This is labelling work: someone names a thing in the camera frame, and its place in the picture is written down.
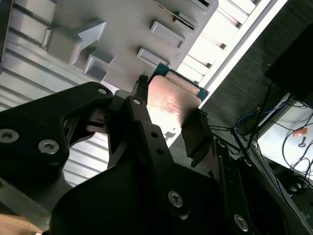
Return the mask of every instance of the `black cable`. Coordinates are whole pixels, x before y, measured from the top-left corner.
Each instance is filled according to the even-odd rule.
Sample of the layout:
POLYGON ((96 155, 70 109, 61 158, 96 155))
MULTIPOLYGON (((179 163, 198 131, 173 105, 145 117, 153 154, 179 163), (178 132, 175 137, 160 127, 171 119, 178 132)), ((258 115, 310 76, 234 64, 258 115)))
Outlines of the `black cable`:
POLYGON ((292 130, 292 129, 289 129, 289 128, 283 126, 282 124, 277 123, 276 121, 272 121, 272 120, 269 120, 269 121, 272 122, 272 123, 275 123, 275 124, 277 124, 277 125, 279 125, 279 126, 281 126, 281 127, 283 127, 283 128, 285 128, 285 129, 287 129, 287 130, 294 131, 294 130, 292 130))
POLYGON ((234 144, 234 139, 233 139, 233 135, 231 134, 231 132, 229 132, 230 134, 230 138, 231 138, 231 143, 234 144))
POLYGON ((214 131, 228 131, 228 130, 221 130, 221 129, 215 129, 215 128, 210 128, 210 130, 214 130, 214 131))
POLYGON ((296 175, 296 177, 299 177, 302 179, 302 182, 299 182, 299 183, 304 183, 304 185, 306 185, 307 188, 309 189, 309 192, 313 195, 313 185, 307 179, 303 179, 303 177, 300 175, 296 175))
POLYGON ((273 83, 274 82, 271 81, 271 83, 269 84, 268 91, 266 92, 266 95, 265 95, 265 98, 264 98, 264 101, 263 101, 261 107, 257 111, 251 113, 251 115, 249 115, 249 114, 246 115, 246 117, 243 120, 241 120, 241 121, 238 120, 238 122, 235 124, 235 126, 233 128, 235 128, 235 127, 239 128, 240 126, 242 126, 244 124, 245 121, 249 121, 249 120, 253 119, 256 116, 258 117, 257 123, 259 123, 259 120, 260 120, 260 118, 261 118, 261 116, 262 116, 262 114, 264 112, 265 105, 268 102, 268 97, 270 96, 270 91, 271 91, 273 83))
POLYGON ((301 105, 301 106, 292 105, 292 104, 285 104, 285 105, 292 106, 292 107, 299 108, 299 109, 306 109, 307 108, 307 106, 305 106, 305 105, 301 105))
MULTIPOLYGON (((254 141, 256 142, 256 144, 257 144, 257 146, 258 146, 258 150, 259 150, 259 152, 260 152, 260 155, 261 155, 262 160, 263 160, 264 162, 266 162, 265 159, 264 159, 264 156, 263 156, 263 154, 262 154, 261 148, 260 148, 260 146, 259 146, 259 143, 258 143, 258 132, 256 133, 256 139, 254 139, 254 141)), ((278 185, 278 188, 279 188, 279 190, 280 190, 280 193, 281 193, 282 197, 284 198, 284 200, 285 200, 285 202, 287 203, 287 205, 289 205, 289 207, 294 211, 294 209, 290 206, 289 202, 288 202, 287 199, 285 198, 285 195, 284 195, 282 189, 280 188, 280 184, 279 184, 279 180, 278 180, 277 176, 275 175, 275 173, 273 172, 273 170, 272 170, 271 168, 269 168, 269 169, 271 170, 272 174, 273 174, 274 177, 275 177, 275 180, 276 180, 276 182, 277 182, 277 185, 278 185)))
POLYGON ((229 127, 226 127, 226 126, 214 126, 214 125, 209 125, 210 127, 213 126, 213 127, 219 127, 219 128, 225 128, 225 129, 229 129, 229 127))
POLYGON ((245 130, 246 130, 246 134, 249 134, 249 130, 248 130, 247 126, 246 126, 246 123, 244 124, 244 127, 245 127, 245 130))
POLYGON ((280 91, 278 91, 277 93, 275 94, 270 94, 270 98, 268 100, 272 100, 273 98, 279 98, 281 99, 282 97, 281 96, 277 96, 278 94, 280 94, 281 92, 284 92, 285 90, 284 89, 281 89, 280 91))
POLYGON ((259 131, 259 123, 260 123, 260 120, 261 120, 261 116, 262 114, 264 113, 264 109, 265 109, 265 106, 266 106, 266 103, 268 102, 268 97, 269 97, 269 94, 270 94, 270 90, 272 88, 272 85, 273 85, 273 81, 270 83, 270 85, 268 86, 268 92, 266 93, 265 95, 265 98, 264 98, 264 101, 263 101, 263 104, 261 106, 261 111, 260 111, 260 114, 258 115, 258 119, 256 121, 256 124, 254 125, 254 128, 253 128, 253 131, 252 131, 252 136, 250 137, 249 139, 249 142, 248 142, 248 145, 247 145, 247 149, 249 149, 252 145, 252 141, 254 139, 254 136, 258 133, 259 131))
MULTIPOLYGON (((295 131, 301 130, 301 129, 303 129, 303 128, 309 126, 309 125, 312 125, 313 123, 308 124, 312 117, 313 117, 313 113, 310 115, 310 117, 308 118, 308 120, 306 121, 306 123, 305 123, 304 126, 299 127, 299 128, 296 129, 296 130, 291 130, 291 129, 289 129, 289 130, 291 130, 291 132, 286 136, 286 138, 284 139, 283 145, 282 145, 282 155, 283 155, 284 161, 285 161, 286 164, 290 167, 290 170, 293 170, 293 171, 295 171, 295 172, 297 172, 297 173, 299 173, 299 174, 301 174, 301 173, 303 173, 303 172, 298 171, 298 170, 295 170, 294 168, 304 159, 304 157, 305 157, 307 151, 309 150, 309 148, 311 147, 311 145, 313 145, 313 142, 311 142, 311 143, 309 144, 309 146, 305 149, 303 155, 299 158, 299 160, 298 160, 294 165, 290 165, 290 164, 287 162, 287 159, 286 159, 286 156, 285 156, 285 152, 284 152, 285 144, 286 144, 287 139, 291 136, 292 133, 294 133, 295 131)), ((313 164, 313 161, 310 162, 310 160, 309 160, 308 168, 307 168, 307 170, 305 171, 305 177, 308 176, 309 171, 311 170, 312 164, 313 164)))

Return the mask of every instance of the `white surface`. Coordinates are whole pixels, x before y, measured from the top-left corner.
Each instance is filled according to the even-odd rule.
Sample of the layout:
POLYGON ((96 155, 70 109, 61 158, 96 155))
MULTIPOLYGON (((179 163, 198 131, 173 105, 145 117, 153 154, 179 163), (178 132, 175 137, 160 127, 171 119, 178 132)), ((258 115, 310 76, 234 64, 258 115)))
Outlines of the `white surface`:
POLYGON ((99 41, 106 24, 107 22, 103 22, 102 20, 95 20, 73 29, 73 31, 77 33, 81 39, 83 39, 81 49, 84 49, 90 44, 99 41))
POLYGON ((203 78, 203 74, 197 72, 185 63, 182 63, 179 66, 177 72, 179 72, 180 74, 185 74, 185 77, 189 78, 191 81, 199 82, 203 78))
MULTIPOLYGON (((275 121, 289 129, 296 130, 305 125, 312 112, 313 111, 310 108, 300 109, 291 107, 283 116, 275 121)), ((308 126, 307 129, 307 134, 302 136, 293 136, 293 134, 291 134, 286 141, 284 155, 290 165, 294 165, 297 162, 297 160, 303 155, 305 149, 313 141, 313 125, 308 126), (298 145, 302 142, 303 137, 307 138, 305 140, 306 146, 300 148, 298 145)), ((262 154, 265 157, 287 168, 290 167, 283 158, 282 145, 284 139, 290 132, 291 131, 273 123, 273 125, 258 140, 262 154)), ((313 159, 313 147, 309 148, 305 157, 310 161, 313 159)), ((308 168, 308 164, 309 162, 307 160, 303 160, 295 167, 295 169, 305 172, 308 168)))
POLYGON ((24 14, 22 11, 13 8, 10 22, 12 28, 31 37, 40 44, 44 40, 45 30, 48 26, 24 14))
POLYGON ((203 12, 189 0, 157 0, 172 12, 181 12, 199 26, 193 34, 173 22, 173 16, 153 0, 62 0, 58 1, 54 22, 58 25, 77 27, 88 19, 107 22, 97 49, 114 56, 106 70, 106 82, 131 92, 139 76, 151 76, 154 68, 137 59, 140 48, 145 48, 177 69, 204 26, 218 7, 217 0, 210 0, 210 9, 203 12), (182 47, 160 39, 150 31, 155 21, 185 39, 182 47))
POLYGON ((239 28, 216 11, 202 33, 220 44, 228 45, 238 30, 239 28))
POLYGON ((250 14, 255 7, 251 0, 230 0, 230 1, 248 14, 250 14))
POLYGON ((188 65, 189 67, 193 68, 198 73, 201 73, 205 75, 209 68, 207 66, 204 66, 203 64, 199 63, 197 60, 192 58, 191 56, 187 55, 185 59, 183 60, 183 63, 188 65))
POLYGON ((16 4, 36 14, 44 19, 47 23, 51 24, 56 3, 51 0, 15 0, 16 4))
POLYGON ((222 51, 222 48, 206 39, 204 35, 200 35, 188 54, 205 64, 212 65, 218 59, 222 51))
POLYGON ((167 43, 181 48, 185 39, 178 34, 174 33, 169 28, 162 25, 160 22, 155 21, 151 27, 151 32, 157 35, 159 38, 163 39, 167 43))
POLYGON ((152 54, 151 52, 147 51, 144 48, 140 48, 137 58, 142 60, 143 62, 151 65, 153 68, 156 68, 159 63, 162 63, 164 65, 169 65, 168 62, 166 62, 165 60, 157 57, 156 55, 152 54))
POLYGON ((243 24, 248 18, 248 14, 238 8, 229 0, 220 0, 219 7, 226 11, 230 16, 236 19, 239 23, 243 24))

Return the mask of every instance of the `corrugated metal wall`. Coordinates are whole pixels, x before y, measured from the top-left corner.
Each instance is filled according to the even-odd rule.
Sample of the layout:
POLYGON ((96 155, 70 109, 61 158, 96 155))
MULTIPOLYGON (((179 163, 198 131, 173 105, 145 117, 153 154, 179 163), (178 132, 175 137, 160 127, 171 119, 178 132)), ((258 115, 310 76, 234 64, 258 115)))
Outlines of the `corrugated metal wall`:
MULTIPOLYGON (((0 75, 0 111, 94 81, 82 70, 49 56, 40 44, 55 10, 50 0, 16 0, 0 75)), ((116 88, 104 84, 113 92, 116 88)), ((107 137, 96 134, 70 150, 65 179, 73 186, 107 168, 107 137)))
POLYGON ((219 7, 191 47, 177 71, 200 82, 241 30, 258 1, 219 0, 219 7))

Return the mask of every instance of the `cable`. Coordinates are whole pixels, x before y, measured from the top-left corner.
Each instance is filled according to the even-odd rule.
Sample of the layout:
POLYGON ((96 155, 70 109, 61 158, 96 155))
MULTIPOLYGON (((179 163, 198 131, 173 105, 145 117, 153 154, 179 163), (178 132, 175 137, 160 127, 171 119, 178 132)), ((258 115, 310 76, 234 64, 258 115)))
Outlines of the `cable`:
MULTIPOLYGON (((256 133, 256 139, 254 139, 254 140, 255 140, 255 142, 256 142, 256 144, 257 144, 257 146, 258 146, 258 150, 259 150, 259 152, 260 152, 261 158, 262 158, 262 160, 265 162, 265 159, 264 159, 264 156, 263 156, 263 154, 262 154, 261 148, 260 148, 259 143, 258 143, 258 141, 257 141, 257 140, 258 140, 258 132, 256 133)), ((282 191, 282 189, 281 189, 281 187, 280 187, 280 183, 279 183, 279 180, 278 180, 277 176, 275 175, 275 173, 273 172, 273 170, 272 170, 270 167, 269 167, 269 169, 270 169, 270 171, 272 172, 273 176, 275 177, 275 180, 276 180, 276 182, 277 182, 277 186, 278 186, 278 188, 279 188, 279 191, 280 191, 280 193, 281 193, 281 196, 283 197, 283 199, 285 200, 285 202, 287 203, 287 205, 290 207, 290 209, 294 212, 294 214, 298 217, 298 219, 301 220, 300 217, 298 216, 298 214, 296 213, 296 211, 291 207, 291 205, 289 204, 289 202, 288 202, 287 199, 285 198, 285 195, 284 195, 284 193, 283 193, 283 191, 282 191)))
MULTIPOLYGON (((306 105, 296 106, 296 105, 287 104, 286 102, 284 102, 284 103, 282 103, 280 106, 278 106, 277 108, 274 108, 274 109, 271 109, 271 110, 267 110, 267 111, 263 112, 262 114, 268 114, 268 113, 270 113, 270 112, 272 112, 272 111, 281 109, 281 108, 284 107, 285 105, 292 106, 292 107, 296 107, 296 108, 300 108, 300 109, 306 109, 306 108, 307 108, 306 105)), ((253 114, 259 113, 259 112, 260 112, 260 110, 257 110, 257 111, 255 111, 255 112, 245 114, 244 116, 242 116, 241 118, 238 119, 238 121, 237 121, 237 123, 236 123, 235 126, 238 126, 242 121, 244 121, 244 120, 242 120, 242 119, 244 119, 244 118, 246 118, 246 117, 249 117, 249 116, 251 116, 251 115, 253 115, 253 114)))
POLYGON ((225 126, 214 126, 214 125, 209 125, 211 130, 215 130, 215 131, 229 131, 229 127, 225 127, 225 126))
MULTIPOLYGON (((295 171, 295 172, 297 172, 297 173, 299 173, 299 174, 302 174, 302 173, 304 173, 304 172, 301 172, 301 171, 299 171, 299 170, 295 170, 294 168, 304 159, 304 157, 305 157, 307 151, 308 151, 309 148, 313 145, 313 142, 311 142, 311 143, 309 144, 309 146, 305 149, 303 155, 299 158, 299 160, 298 160, 294 165, 290 165, 290 164, 287 162, 287 159, 286 159, 286 156, 285 156, 285 152, 284 152, 285 144, 286 144, 287 139, 291 136, 292 133, 294 133, 295 131, 301 130, 301 129, 303 129, 303 128, 309 126, 309 125, 312 125, 313 123, 308 124, 312 117, 313 117, 313 113, 310 115, 310 117, 308 118, 308 120, 306 121, 306 123, 305 123, 304 126, 299 127, 299 128, 296 129, 296 130, 291 130, 291 129, 290 129, 291 132, 286 136, 286 138, 284 139, 283 145, 282 145, 282 155, 283 155, 284 161, 285 161, 286 164, 290 167, 290 170, 293 170, 293 171, 295 171)), ((309 160, 308 168, 307 168, 307 170, 305 171, 305 176, 304 176, 305 178, 308 176, 309 171, 311 171, 311 166, 312 166, 312 164, 313 164, 313 161, 310 162, 310 160, 309 160)))
POLYGON ((233 139, 233 135, 231 134, 231 132, 229 132, 230 134, 230 138, 231 138, 231 143, 234 144, 234 139, 233 139))
POLYGON ((272 120, 269 120, 269 121, 272 122, 272 123, 275 123, 275 124, 277 124, 277 125, 279 125, 279 126, 281 126, 281 127, 283 127, 283 128, 285 128, 285 129, 287 129, 287 130, 294 131, 294 130, 292 130, 292 129, 289 129, 289 128, 283 126, 282 124, 277 123, 276 121, 272 121, 272 120))
POLYGON ((307 180, 307 179, 304 179, 302 176, 300 175, 295 175, 295 177, 299 177, 302 179, 302 182, 299 182, 300 184, 301 183, 304 183, 304 185, 307 186, 307 188, 309 189, 309 192, 313 195, 313 185, 307 180))
POLYGON ((266 95, 265 95, 264 101, 263 101, 263 103, 262 103, 262 105, 261 105, 261 108, 260 108, 259 110, 257 110, 256 112, 252 112, 252 113, 246 114, 246 115, 244 115, 243 117, 241 117, 241 118, 237 121, 237 123, 236 123, 236 125, 235 125, 234 127, 238 127, 238 124, 241 123, 244 118, 249 117, 249 116, 251 116, 251 115, 254 115, 254 114, 256 114, 256 113, 259 113, 259 112, 261 111, 261 109, 264 109, 264 107, 265 107, 265 105, 266 105, 266 103, 267 103, 267 101, 268 101, 268 97, 269 97, 269 95, 270 95, 270 90, 271 90, 272 85, 273 85, 273 81, 271 81, 270 85, 268 86, 268 91, 266 92, 266 95))

